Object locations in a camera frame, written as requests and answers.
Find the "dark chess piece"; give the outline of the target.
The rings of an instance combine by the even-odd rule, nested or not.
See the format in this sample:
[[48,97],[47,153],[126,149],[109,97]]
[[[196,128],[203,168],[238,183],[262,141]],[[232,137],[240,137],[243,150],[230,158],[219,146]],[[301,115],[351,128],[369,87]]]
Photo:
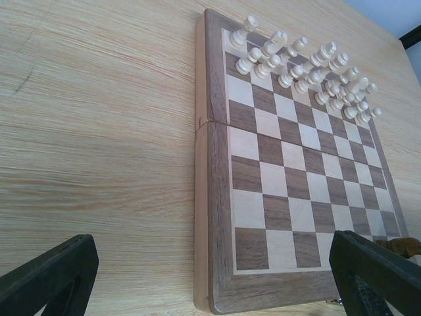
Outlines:
[[407,237],[394,238],[392,240],[376,240],[375,243],[405,259],[420,255],[420,241],[416,238]]

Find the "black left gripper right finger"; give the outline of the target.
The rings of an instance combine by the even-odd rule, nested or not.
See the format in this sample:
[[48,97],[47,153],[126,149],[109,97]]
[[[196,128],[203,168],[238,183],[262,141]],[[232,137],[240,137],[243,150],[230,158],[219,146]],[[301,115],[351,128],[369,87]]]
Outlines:
[[346,314],[420,314],[419,265],[350,230],[335,231],[329,262]]

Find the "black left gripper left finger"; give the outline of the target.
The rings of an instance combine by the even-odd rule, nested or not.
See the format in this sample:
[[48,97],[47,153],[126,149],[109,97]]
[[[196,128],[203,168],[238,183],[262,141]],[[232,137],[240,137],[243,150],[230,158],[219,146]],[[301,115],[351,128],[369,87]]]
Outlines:
[[2,315],[84,315],[99,258],[79,234],[1,276]]

